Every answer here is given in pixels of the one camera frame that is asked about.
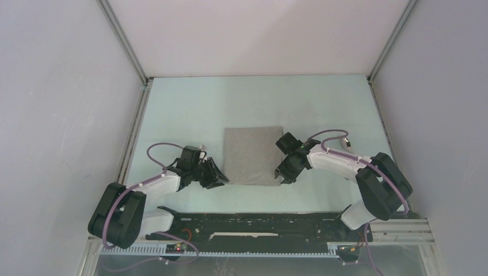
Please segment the grey cloth napkin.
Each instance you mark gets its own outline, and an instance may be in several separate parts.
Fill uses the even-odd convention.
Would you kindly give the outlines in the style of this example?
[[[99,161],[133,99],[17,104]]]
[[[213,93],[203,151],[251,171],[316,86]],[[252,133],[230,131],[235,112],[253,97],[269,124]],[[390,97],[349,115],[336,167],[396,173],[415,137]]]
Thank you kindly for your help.
[[[275,169],[283,161],[276,142],[283,127],[227,128],[224,131],[223,173],[233,185],[279,186]]]

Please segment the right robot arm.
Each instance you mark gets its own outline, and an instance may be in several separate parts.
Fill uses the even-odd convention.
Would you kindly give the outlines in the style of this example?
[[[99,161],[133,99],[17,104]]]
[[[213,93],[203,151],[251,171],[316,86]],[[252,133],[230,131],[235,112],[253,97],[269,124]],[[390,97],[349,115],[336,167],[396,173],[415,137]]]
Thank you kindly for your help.
[[[389,155],[355,155],[330,148],[326,142],[317,140],[315,135],[300,141],[287,132],[276,142],[285,158],[277,166],[275,176],[282,177],[283,184],[292,184],[304,169],[321,169],[355,183],[361,199],[347,207],[336,222],[334,231],[338,238],[350,240],[371,221],[408,214],[407,199],[413,188]]]

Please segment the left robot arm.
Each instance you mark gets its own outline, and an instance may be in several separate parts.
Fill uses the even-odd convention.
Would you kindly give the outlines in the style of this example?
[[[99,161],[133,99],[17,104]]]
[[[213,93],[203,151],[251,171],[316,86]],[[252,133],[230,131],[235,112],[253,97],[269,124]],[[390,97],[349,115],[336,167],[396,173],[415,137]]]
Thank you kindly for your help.
[[[178,238],[182,224],[174,219],[176,214],[164,207],[151,209],[151,204],[193,182],[198,182],[205,189],[229,182],[206,150],[189,145],[180,149],[181,155],[168,166],[148,156],[162,168],[153,177],[131,186],[110,183],[91,216],[88,233],[100,238],[106,249],[126,249],[140,236],[155,232],[160,232],[167,239]]]

